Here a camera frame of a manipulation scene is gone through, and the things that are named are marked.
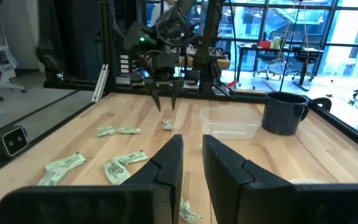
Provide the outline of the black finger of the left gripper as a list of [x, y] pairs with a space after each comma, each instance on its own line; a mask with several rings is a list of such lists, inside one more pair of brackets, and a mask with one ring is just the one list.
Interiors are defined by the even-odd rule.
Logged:
[[177, 96], [178, 96], [179, 91], [182, 89], [183, 86], [184, 86], [184, 81], [183, 80], [174, 80], [174, 81], [172, 81], [172, 89], [171, 89], [171, 91], [172, 91], [172, 95], [171, 95], [172, 110], [175, 109]]
[[150, 92], [157, 109], [161, 110], [160, 100], [158, 98], [157, 83], [153, 79], [146, 79], [144, 82], [146, 89]]

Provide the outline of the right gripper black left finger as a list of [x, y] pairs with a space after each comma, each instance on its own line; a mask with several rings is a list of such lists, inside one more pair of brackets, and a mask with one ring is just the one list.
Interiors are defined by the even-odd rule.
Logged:
[[176, 134], [122, 186], [129, 187], [122, 223], [178, 223], [183, 137]]

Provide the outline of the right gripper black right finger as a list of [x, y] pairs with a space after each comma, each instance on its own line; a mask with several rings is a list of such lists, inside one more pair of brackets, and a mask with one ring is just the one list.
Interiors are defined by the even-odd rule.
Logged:
[[203, 136], [203, 167], [218, 223], [291, 223], [294, 186], [225, 145]]

